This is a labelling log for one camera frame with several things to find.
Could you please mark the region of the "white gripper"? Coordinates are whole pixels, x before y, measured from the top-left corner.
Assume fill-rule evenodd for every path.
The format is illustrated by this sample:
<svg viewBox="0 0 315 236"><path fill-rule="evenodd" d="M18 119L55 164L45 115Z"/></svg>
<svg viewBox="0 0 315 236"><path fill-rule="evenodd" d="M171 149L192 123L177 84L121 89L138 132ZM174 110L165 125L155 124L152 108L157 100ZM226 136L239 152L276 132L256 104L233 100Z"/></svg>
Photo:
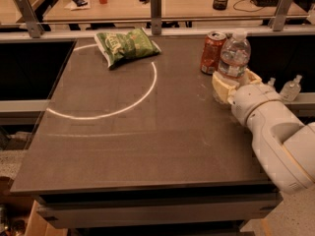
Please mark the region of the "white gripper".
<svg viewBox="0 0 315 236"><path fill-rule="evenodd" d="M212 85L215 99L223 104L230 103L233 116L245 126L256 108L269 101L280 101L281 97L272 87L261 84L262 79L248 68L245 69L243 81L246 86L239 88L239 82L215 71Z"/></svg>

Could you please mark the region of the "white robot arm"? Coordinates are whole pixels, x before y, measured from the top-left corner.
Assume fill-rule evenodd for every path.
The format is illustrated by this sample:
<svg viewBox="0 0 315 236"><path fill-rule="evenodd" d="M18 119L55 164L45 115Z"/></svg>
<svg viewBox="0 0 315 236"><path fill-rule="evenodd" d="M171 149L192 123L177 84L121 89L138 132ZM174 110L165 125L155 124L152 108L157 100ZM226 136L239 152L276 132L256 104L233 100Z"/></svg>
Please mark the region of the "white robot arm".
<svg viewBox="0 0 315 236"><path fill-rule="evenodd" d="M213 73L217 99L252 133L252 148L272 182L293 194L315 184L315 126L303 124L271 83L250 70L237 82Z"/></svg>

